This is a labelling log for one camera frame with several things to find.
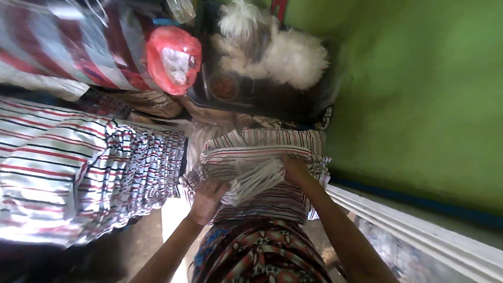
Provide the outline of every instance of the person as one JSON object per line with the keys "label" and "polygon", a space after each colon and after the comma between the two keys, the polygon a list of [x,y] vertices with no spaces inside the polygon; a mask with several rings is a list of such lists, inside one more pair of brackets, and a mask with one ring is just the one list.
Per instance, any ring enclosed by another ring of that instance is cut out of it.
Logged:
{"label": "person", "polygon": [[[299,159],[282,156],[285,179],[316,209],[348,282],[398,282],[365,236]],[[215,216],[229,184],[208,178],[169,239],[130,281],[167,282],[187,250]],[[255,218],[213,225],[194,258],[192,282],[331,282],[321,256],[295,222]]]}

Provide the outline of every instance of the food bowl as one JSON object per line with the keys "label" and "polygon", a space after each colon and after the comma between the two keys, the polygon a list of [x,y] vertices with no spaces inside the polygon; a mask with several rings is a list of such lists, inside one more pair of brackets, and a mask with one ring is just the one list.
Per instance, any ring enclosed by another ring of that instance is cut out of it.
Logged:
{"label": "food bowl", "polygon": [[239,94],[239,82],[231,73],[216,72],[210,75],[208,90],[216,99],[233,100]]}

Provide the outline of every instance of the pile of fabric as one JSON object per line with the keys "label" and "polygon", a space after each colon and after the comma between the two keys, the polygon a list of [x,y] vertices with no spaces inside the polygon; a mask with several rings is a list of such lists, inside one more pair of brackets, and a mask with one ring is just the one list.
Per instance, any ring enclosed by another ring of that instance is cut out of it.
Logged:
{"label": "pile of fabric", "polygon": [[186,138],[0,99],[0,238],[86,244],[178,196]]}
{"label": "pile of fabric", "polygon": [[[208,176],[231,184],[253,179],[251,183],[257,186],[246,186],[244,191],[231,190],[224,197],[224,204],[211,223],[259,216],[305,224],[318,215],[300,188],[284,180],[284,168],[274,163],[274,159],[287,154],[305,160],[310,173],[326,187],[330,178],[326,164],[330,158],[323,155],[324,144],[325,133],[315,130],[234,130],[206,142],[199,162],[180,178],[180,194],[192,205],[197,185]],[[273,174],[260,170],[271,164]],[[249,176],[254,169],[260,173]]]}

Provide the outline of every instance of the green wall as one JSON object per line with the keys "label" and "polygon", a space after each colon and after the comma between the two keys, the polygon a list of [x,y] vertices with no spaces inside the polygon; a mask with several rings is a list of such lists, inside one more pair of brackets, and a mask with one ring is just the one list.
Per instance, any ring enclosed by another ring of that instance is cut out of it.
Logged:
{"label": "green wall", "polygon": [[503,216],[503,1],[290,0],[344,83],[333,175]]}

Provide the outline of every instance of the striped cloth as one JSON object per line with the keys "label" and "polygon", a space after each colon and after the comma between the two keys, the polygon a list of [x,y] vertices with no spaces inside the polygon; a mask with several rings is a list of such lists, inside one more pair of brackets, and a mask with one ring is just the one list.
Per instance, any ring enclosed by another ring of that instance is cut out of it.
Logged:
{"label": "striped cloth", "polygon": [[[326,164],[330,158],[323,155],[324,143],[325,133],[314,130],[234,130],[206,142],[200,161],[180,178],[180,194],[192,205],[201,179],[214,176],[231,181],[239,175],[235,162],[260,163],[282,154],[305,160],[310,173],[326,187],[330,179]],[[305,224],[318,215],[300,188],[285,181],[238,206],[223,204],[211,223],[249,217],[280,218]]]}
{"label": "striped cloth", "polygon": [[160,90],[146,68],[151,19],[121,1],[105,5],[108,27],[83,9],[62,19],[32,5],[0,3],[0,60],[28,73],[123,90]]}
{"label": "striped cloth", "polygon": [[0,140],[6,240],[85,244],[178,196],[180,132],[1,98]]}

